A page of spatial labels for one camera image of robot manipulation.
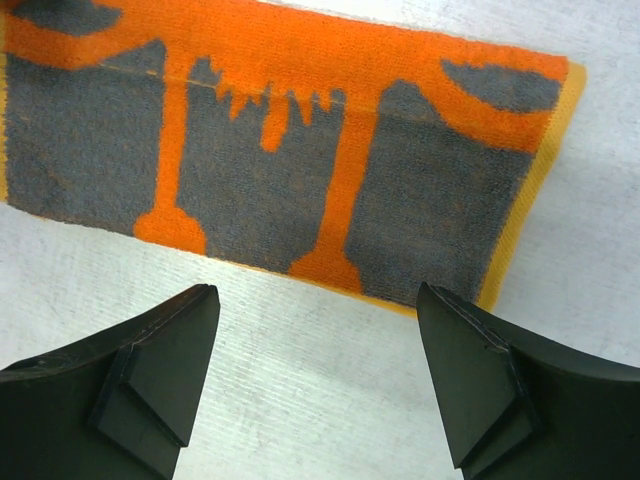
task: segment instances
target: white textured surface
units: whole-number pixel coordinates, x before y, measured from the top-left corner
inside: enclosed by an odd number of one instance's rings
[[[497,313],[640,366],[640,4],[298,0],[349,16],[562,53],[589,69]],[[0,205],[0,367],[195,282],[223,313],[176,479],[461,478],[417,324],[355,300]]]

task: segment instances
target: gray patch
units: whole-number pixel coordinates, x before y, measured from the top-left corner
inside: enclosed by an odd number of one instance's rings
[[[191,69],[189,80],[193,80],[204,85],[217,85],[220,81],[220,74],[214,73],[211,67],[210,59],[199,59]]]
[[[154,198],[161,80],[12,55],[7,72],[9,204],[131,235]]]
[[[27,0],[11,12],[42,28],[82,36],[113,26],[120,11],[91,0]]]
[[[442,60],[445,73],[464,91],[500,110],[529,113],[551,110],[560,83],[537,72],[520,72],[498,65],[482,68]]]
[[[178,204],[207,234],[207,254],[286,273],[313,249],[342,126],[342,108],[313,108],[302,123],[290,100],[289,127],[275,153],[260,139],[268,98],[229,119],[231,98],[189,86],[187,142]]]
[[[413,306],[428,281],[475,299],[533,156],[457,133],[405,82],[379,111],[346,246],[365,293]]]
[[[161,40],[148,43],[143,48],[136,48],[120,55],[115,55],[102,62],[102,65],[115,67],[128,72],[146,75],[148,71],[162,77],[167,49]]]

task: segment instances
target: fabric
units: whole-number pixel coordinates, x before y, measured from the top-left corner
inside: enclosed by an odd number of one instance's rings
[[[10,205],[401,306],[493,306],[585,79],[250,0],[6,5]]]

